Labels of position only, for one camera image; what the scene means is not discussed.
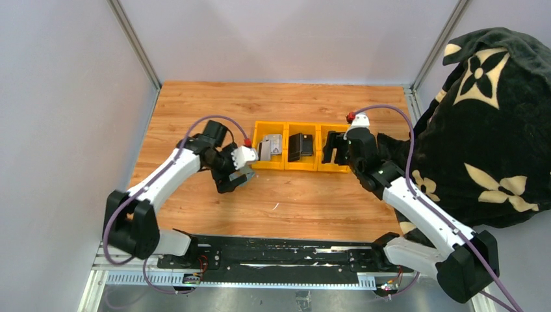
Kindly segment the green leather card holder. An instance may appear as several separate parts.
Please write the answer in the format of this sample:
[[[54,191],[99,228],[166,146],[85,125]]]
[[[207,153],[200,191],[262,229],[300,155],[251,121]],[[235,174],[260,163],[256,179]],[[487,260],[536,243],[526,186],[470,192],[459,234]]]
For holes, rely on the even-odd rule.
[[[236,183],[237,185],[241,185],[243,183],[247,183],[251,178],[255,176],[255,172],[250,167],[243,167],[240,170],[233,172],[229,179],[232,183]]]

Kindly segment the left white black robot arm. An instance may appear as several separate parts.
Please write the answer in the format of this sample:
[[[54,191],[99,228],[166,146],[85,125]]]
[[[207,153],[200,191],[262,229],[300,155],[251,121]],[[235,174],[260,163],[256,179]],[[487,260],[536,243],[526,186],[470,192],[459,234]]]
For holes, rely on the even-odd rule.
[[[230,133],[220,123],[221,115],[206,116],[203,131],[187,131],[170,156],[151,174],[128,190],[113,190],[107,197],[103,226],[103,251],[114,265],[123,265],[109,253],[117,248],[131,259],[151,255],[172,255],[183,268],[199,260],[198,240],[177,229],[165,230],[157,215],[170,196],[190,177],[209,171],[220,194],[233,192],[251,178],[251,165],[258,161],[257,150],[248,136],[243,145],[224,144]]]

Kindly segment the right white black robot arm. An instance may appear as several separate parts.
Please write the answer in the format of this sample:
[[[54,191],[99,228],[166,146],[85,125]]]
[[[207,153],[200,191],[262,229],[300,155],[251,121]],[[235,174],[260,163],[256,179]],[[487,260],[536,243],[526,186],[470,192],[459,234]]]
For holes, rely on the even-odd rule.
[[[443,211],[406,179],[391,161],[382,161],[367,128],[329,131],[322,162],[349,166],[360,185],[399,211],[431,246],[389,232],[373,243],[371,262],[379,271],[402,266],[435,279],[454,301],[464,304],[499,275],[498,245],[488,232],[475,232]]]

